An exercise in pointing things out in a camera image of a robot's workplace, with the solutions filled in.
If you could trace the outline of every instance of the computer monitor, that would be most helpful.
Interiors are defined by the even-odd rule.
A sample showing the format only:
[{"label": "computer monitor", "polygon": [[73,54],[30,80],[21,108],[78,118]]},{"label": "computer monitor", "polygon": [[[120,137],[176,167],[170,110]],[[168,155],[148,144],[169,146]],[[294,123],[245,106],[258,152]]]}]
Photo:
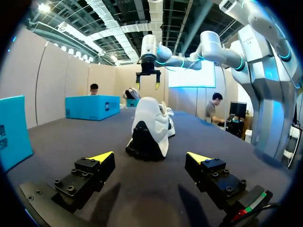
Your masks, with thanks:
[{"label": "computer monitor", "polygon": [[234,114],[237,117],[245,118],[246,116],[246,103],[231,102],[229,114]]}]

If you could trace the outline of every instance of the blue box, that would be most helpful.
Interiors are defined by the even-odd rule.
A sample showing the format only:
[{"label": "blue box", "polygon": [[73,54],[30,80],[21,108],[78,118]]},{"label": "blue box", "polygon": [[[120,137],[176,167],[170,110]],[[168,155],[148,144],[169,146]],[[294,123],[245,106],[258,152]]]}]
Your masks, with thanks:
[{"label": "blue box", "polygon": [[126,106],[127,107],[137,107],[139,101],[140,101],[139,99],[127,99]]},{"label": "blue box", "polygon": [[4,171],[33,154],[24,103],[24,96],[0,99],[0,160]]},{"label": "blue box", "polygon": [[119,96],[76,96],[65,98],[66,118],[101,121],[119,112]]}]

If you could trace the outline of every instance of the desk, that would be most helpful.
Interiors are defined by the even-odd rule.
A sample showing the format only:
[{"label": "desk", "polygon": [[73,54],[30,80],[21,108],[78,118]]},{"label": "desk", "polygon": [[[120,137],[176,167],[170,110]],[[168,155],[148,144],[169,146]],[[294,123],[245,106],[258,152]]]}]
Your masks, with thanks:
[{"label": "desk", "polygon": [[[114,151],[116,168],[100,193],[94,193],[76,215],[104,227],[218,226],[225,216],[206,193],[200,193],[184,169],[186,152],[219,157],[230,172],[247,180],[247,189],[259,184],[278,202],[292,178],[276,160],[252,145],[184,112],[172,117],[176,136],[161,162],[129,157],[134,109],[122,109],[100,122],[61,119],[29,130],[34,155],[9,173],[14,187],[23,182],[53,185],[67,175],[81,157]],[[264,211],[264,219],[271,211]]]},{"label": "desk", "polygon": [[243,132],[244,122],[241,121],[231,121],[226,124],[228,129],[227,131],[230,132],[232,135],[241,138]]}]

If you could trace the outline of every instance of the wall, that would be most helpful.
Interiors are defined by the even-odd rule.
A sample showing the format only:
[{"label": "wall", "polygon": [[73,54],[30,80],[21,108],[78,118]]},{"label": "wall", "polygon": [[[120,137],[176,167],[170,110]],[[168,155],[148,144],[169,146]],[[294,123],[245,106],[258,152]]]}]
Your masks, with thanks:
[{"label": "wall", "polygon": [[29,129],[64,118],[65,97],[88,94],[90,83],[113,95],[115,67],[87,64],[23,27],[2,66],[0,98],[25,96]]},{"label": "wall", "polygon": [[[168,88],[168,71],[161,71],[156,90],[156,76],[141,76],[141,96],[151,96],[167,106],[204,119],[205,104],[214,92],[224,94],[221,68],[216,67],[216,88]],[[27,127],[31,128],[65,117],[64,98],[89,94],[92,83],[99,85],[100,95],[122,96],[136,87],[138,64],[112,67],[87,64],[70,56],[43,38],[22,28],[4,62],[0,76],[0,98],[24,95]],[[225,71],[230,101],[238,100],[238,86],[231,73]],[[224,105],[216,109],[224,117]]]},{"label": "wall", "polygon": [[87,94],[89,64],[71,57],[66,73],[65,97]]},{"label": "wall", "polygon": [[247,103],[246,110],[250,112],[250,116],[254,115],[254,109],[252,107],[250,96],[240,84],[238,84],[238,102]]},{"label": "wall", "polygon": [[[161,71],[160,76],[160,86],[156,90],[156,75],[150,76],[141,76],[141,87],[140,87],[140,95],[141,97],[149,96],[154,97],[158,100],[158,102],[162,102],[166,100],[168,103],[168,83],[167,75],[165,68],[159,68]],[[115,95],[122,96],[124,90],[134,87],[137,88],[136,85],[136,72],[141,72],[141,65],[133,64],[133,65],[122,65],[116,67],[116,83],[115,83]]]},{"label": "wall", "polygon": [[65,80],[70,57],[52,43],[45,48],[36,88],[38,125],[65,117]]},{"label": "wall", "polygon": [[[238,83],[233,79],[228,70],[224,70],[227,86],[227,114],[229,114],[230,102],[238,100]],[[205,118],[205,105],[212,99],[215,92],[223,95],[223,102],[216,107],[218,117],[224,118],[225,86],[223,73],[220,67],[215,67],[216,88],[204,87],[177,87],[169,88],[169,106],[175,110]]]},{"label": "wall", "polygon": [[21,29],[12,43],[0,73],[0,99],[25,96],[27,128],[36,123],[36,81],[46,40]]},{"label": "wall", "polygon": [[93,83],[99,86],[98,95],[115,95],[115,70],[116,67],[109,65],[90,64],[87,95],[90,94],[90,85]]}]

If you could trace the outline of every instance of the black shoe sole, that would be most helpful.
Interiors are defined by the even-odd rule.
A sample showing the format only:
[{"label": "black shoe sole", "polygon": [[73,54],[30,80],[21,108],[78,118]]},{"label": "black shoe sole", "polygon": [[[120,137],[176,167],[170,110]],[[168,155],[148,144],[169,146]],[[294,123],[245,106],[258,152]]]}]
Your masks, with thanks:
[{"label": "black shoe sole", "polygon": [[134,128],[133,140],[125,150],[129,156],[143,161],[160,161],[165,158],[143,121]]}]

